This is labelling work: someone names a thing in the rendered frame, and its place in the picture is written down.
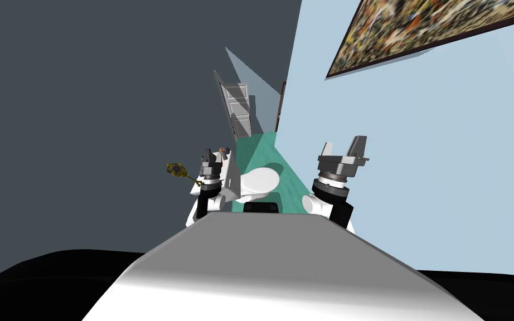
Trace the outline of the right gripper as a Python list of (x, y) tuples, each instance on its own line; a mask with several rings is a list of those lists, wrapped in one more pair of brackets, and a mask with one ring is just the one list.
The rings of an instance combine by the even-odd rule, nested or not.
[(358, 167), (364, 166), (367, 136), (357, 135), (353, 138), (346, 156), (332, 155), (333, 143), (326, 142), (318, 157), (318, 169), (321, 172), (337, 176), (354, 177)]

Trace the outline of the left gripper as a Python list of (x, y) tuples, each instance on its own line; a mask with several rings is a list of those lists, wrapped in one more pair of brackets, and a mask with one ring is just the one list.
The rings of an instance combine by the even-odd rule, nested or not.
[(204, 180), (220, 179), (222, 173), (222, 154), (213, 153), (209, 149), (205, 149), (201, 156), (200, 177)]

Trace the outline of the white toilet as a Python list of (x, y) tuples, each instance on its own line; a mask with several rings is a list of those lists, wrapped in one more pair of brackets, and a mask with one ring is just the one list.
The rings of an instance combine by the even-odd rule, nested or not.
[(241, 195), (236, 201), (247, 203), (265, 198), (277, 188), (279, 182), (280, 177), (276, 170), (267, 167), (253, 169), (240, 176)]

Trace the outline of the grey panelled door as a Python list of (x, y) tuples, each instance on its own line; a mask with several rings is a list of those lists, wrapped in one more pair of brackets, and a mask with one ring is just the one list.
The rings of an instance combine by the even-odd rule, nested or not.
[(250, 99), (246, 83), (226, 83), (216, 70), (213, 75), (234, 140), (251, 137)]

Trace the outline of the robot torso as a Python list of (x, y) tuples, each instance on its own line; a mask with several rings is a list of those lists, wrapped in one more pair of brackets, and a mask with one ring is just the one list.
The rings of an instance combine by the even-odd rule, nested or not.
[(213, 212), (133, 262), (83, 321), (483, 321), (324, 216)]

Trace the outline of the dark framed mottled picture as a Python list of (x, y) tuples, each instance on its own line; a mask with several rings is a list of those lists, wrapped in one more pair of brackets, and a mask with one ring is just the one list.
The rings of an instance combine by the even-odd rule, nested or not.
[(514, 25), (514, 0), (361, 0), (327, 78)]

